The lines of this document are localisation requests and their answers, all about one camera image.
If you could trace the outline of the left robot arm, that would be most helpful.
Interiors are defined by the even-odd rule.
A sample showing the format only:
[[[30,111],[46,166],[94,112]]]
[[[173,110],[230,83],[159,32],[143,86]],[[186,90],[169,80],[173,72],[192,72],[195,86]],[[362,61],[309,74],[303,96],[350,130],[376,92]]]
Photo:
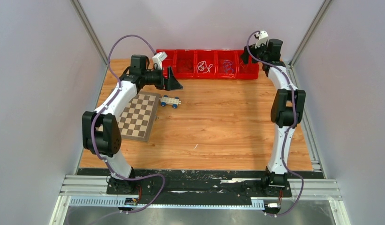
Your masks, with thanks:
[[[117,85],[102,105],[82,115],[82,143],[102,160],[110,171],[110,185],[120,188],[125,194],[135,192],[137,178],[134,169],[121,153],[121,132],[118,126],[128,103],[146,85],[158,90],[181,90],[183,86],[174,77],[171,67],[164,68],[165,52],[152,57],[153,68],[149,69],[149,58],[132,55],[130,66],[117,78]]]

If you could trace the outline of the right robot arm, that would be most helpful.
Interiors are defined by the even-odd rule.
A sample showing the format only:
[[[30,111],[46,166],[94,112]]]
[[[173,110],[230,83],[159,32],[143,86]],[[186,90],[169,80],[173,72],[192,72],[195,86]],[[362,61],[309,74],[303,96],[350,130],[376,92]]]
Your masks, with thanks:
[[[296,127],[302,120],[306,98],[306,92],[298,89],[287,75],[286,65],[280,59],[282,45],[279,39],[269,39],[259,45],[247,44],[241,55],[244,64],[261,62],[265,75],[276,89],[270,112],[275,125],[275,138],[270,162],[261,183],[263,193],[269,196],[286,189],[288,185],[290,145]]]

